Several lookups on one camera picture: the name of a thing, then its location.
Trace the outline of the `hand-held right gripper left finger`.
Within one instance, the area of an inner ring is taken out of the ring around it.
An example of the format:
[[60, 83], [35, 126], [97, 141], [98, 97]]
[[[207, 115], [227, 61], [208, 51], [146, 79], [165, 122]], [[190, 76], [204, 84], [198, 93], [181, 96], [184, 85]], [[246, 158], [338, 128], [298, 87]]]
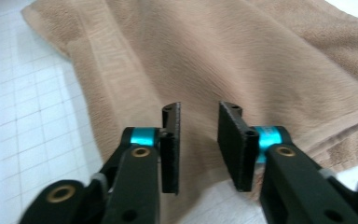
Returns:
[[160, 132], [160, 164], [162, 191], [179, 193], [181, 104], [179, 102], [162, 108], [162, 131]]

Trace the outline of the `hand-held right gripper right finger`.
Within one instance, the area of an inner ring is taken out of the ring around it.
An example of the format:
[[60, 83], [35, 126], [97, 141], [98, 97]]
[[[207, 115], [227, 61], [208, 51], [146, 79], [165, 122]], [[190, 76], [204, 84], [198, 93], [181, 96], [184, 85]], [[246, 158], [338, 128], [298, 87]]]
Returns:
[[251, 191], [259, 134], [242, 118], [242, 108], [219, 103], [217, 143], [237, 191]]

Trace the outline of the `tan terry towel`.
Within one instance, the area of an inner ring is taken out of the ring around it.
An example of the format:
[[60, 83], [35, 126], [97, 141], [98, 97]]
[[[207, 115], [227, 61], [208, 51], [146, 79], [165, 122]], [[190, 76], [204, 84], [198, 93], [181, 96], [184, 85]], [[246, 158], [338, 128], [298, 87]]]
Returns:
[[35, 0], [22, 16], [72, 62], [103, 158], [181, 104], [180, 193], [162, 198], [162, 224], [248, 221], [216, 143], [222, 101], [323, 166], [358, 165], [358, 18], [325, 0]]

